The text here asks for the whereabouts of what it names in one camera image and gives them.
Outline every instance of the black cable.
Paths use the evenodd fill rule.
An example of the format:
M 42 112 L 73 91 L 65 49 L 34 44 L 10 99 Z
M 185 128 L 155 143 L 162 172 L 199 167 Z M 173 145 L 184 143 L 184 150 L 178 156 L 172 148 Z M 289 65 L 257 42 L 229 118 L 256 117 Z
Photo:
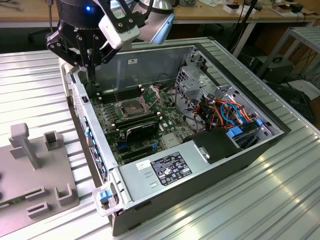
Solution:
M 49 25 L 50 25 L 50 31 L 53 33 L 54 28 L 52 27 L 52 6 L 48 5 L 49 7 Z
M 307 58 L 309 58 L 309 56 L 306 56 L 306 57 L 304 57 L 304 58 L 301 58 L 295 65 L 297 65 L 298 63 L 300 63 L 301 61 L 303 61 L 303 60 L 305 60 L 305 59 L 307 59 Z M 291 71 L 289 72 L 289 74 L 286 76 L 286 83 L 288 82 L 288 77 L 290 76 L 290 74 L 291 74 L 291 72 L 292 72 L 292 70 L 293 70 L 294 68 L 292 68 L 291 69 Z
M 174 103 L 175 103 L 176 110 L 179 113 L 181 113 L 183 116 L 185 116 L 187 119 L 191 119 L 191 120 L 195 121 L 196 123 L 200 124 L 201 126 L 203 126 L 204 124 L 202 122 L 195 120 L 192 117 L 189 117 L 189 116 L 185 115 L 182 111 L 180 111 L 180 109 L 178 108 L 178 105 L 177 105 L 177 91 L 178 91 L 178 87 L 175 88 L 175 93 L 174 93 Z
M 310 53 L 309 53 L 309 56 L 308 56 L 308 58 L 307 58 L 307 60 L 306 60 L 306 63 L 305 63 L 305 65 L 304 65 L 304 67 L 302 68 L 302 70 L 299 72 L 299 75 L 307 69 L 307 67 L 310 65 L 310 63 L 313 61 L 313 59 L 315 59 L 315 57 L 316 57 L 317 55 L 315 54 L 314 57 L 313 57 L 313 59 L 311 60 L 311 62 L 309 62 L 310 56 L 311 56 L 311 48 L 310 48 Z
M 246 27 L 246 22 L 247 22 L 247 20 L 248 20 L 248 18 L 249 18 L 249 16 L 250 16 L 252 10 L 254 9 L 254 6 L 256 5 L 257 1 L 258 1 L 258 0 L 252 0 L 252 1 L 251 1 L 250 7 L 249 7 L 248 11 L 246 12 L 246 14 L 245 14 L 245 16 L 244 16 L 244 18 L 243 18 L 240 26 L 239 26 L 239 27 L 238 27 L 238 26 L 235 27 L 235 31 L 234 31 L 234 32 L 235 32 L 235 36 L 237 36 L 237 35 L 239 34 L 239 35 L 240 35 L 240 38 L 241 38 L 242 32 L 244 32 L 244 29 L 245 29 L 245 27 Z M 230 42 L 230 44 L 229 44 L 228 47 L 227 47 L 227 50 L 230 51 L 230 52 L 231 52 L 231 48 L 232 48 L 233 45 L 234 45 L 233 43 L 235 42 L 235 36 L 232 36 L 232 37 L 231 37 L 231 39 L 230 39 L 231 42 Z
M 288 60 L 290 60 L 293 57 L 293 55 L 296 54 L 296 52 L 300 49 L 300 47 L 301 47 L 301 43 L 299 43 L 298 47 L 293 51 L 293 53 L 291 54 Z
M 243 0 L 242 10 L 241 10 L 241 13 L 240 13 L 238 22 L 236 23 L 235 28 L 233 29 L 233 32 L 232 32 L 232 34 L 231 34 L 231 36 L 230 36 L 230 38 L 229 38 L 229 42 L 228 42 L 228 45 L 227 45 L 227 49 L 229 49 L 229 45 L 231 44 L 231 40 L 233 39 L 233 36 L 234 36 L 235 31 L 236 31 L 236 29 L 237 29 L 237 26 L 238 26 L 238 24 L 239 24 L 239 22 L 240 22 L 242 13 L 243 13 L 243 11 L 244 11 L 244 8 L 245 8 L 245 0 Z
M 146 20 L 148 19 L 149 15 L 150 15 L 150 13 L 151 13 L 151 10 L 152 10 L 153 5 L 154 5 L 154 0 L 150 0 L 148 9 L 147 9 L 146 12 L 143 14 Z

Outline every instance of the motherboard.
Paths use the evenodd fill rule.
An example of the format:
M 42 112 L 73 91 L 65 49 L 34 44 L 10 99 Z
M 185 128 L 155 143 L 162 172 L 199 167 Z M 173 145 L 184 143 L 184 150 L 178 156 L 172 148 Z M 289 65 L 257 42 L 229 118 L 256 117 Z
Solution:
M 170 87 L 161 84 L 98 93 L 91 104 L 120 166 L 177 146 L 195 133 L 177 111 Z

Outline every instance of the blue cable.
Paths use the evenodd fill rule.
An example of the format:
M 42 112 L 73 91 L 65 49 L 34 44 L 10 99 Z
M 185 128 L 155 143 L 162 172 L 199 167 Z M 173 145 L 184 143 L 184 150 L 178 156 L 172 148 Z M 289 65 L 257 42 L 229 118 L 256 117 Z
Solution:
M 240 114 L 240 112 L 238 111 L 237 107 L 230 103 L 230 102 L 226 102 L 224 104 L 221 105 L 221 108 L 220 108 L 220 112 L 221 112 L 221 115 L 223 117 L 224 120 L 226 120 L 227 122 L 231 123 L 233 126 L 235 126 L 235 123 L 233 121 L 231 121 L 230 119 L 226 118 L 225 114 L 224 114 L 224 105 L 227 104 L 227 105 L 230 105 L 231 107 L 233 107 L 235 109 L 235 112 L 236 114 L 239 116 L 239 118 L 241 119 L 242 122 L 244 123 L 247 123 L 246 119 Z

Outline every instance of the grey tray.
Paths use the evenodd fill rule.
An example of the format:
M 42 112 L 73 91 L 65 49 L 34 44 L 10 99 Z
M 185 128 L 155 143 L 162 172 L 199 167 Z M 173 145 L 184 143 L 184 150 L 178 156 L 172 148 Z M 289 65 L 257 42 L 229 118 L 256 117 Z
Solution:
M 35 170 L 27 156 L 11 154 L 21 153 L 18 142 L 0 147 L 0 237 L 79 204 L 63 136 L 55 136 L 59 146 L 51 150 L 44 137 L 30 140 L 40 165 Z

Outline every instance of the blue latch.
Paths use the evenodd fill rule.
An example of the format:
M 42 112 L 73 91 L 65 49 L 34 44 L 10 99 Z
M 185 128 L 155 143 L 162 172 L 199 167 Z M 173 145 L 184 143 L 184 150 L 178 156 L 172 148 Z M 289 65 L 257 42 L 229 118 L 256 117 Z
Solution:
M 256 122 L 256 124 L 259 125 L 259 127 L 260 127 L 262 124 L 264 124 L 264 122 L 263 122 L 261 119 L 259 119 L 259 118 L 257 118 L 257 119 L 255 120 L 255 122 Z
M 238 126 L 234 126 L 228 129 L 228 134 L 233 138 L 239 134 L 242 134 L 243 131 Z
M 100 201 L 102 200 L 107 200 L 109 198 L 112 197 L 112 191 L 111 189 L 107 189 L 107 190 L 104 190 L 104 191 L 101 191 L 100 192 Z

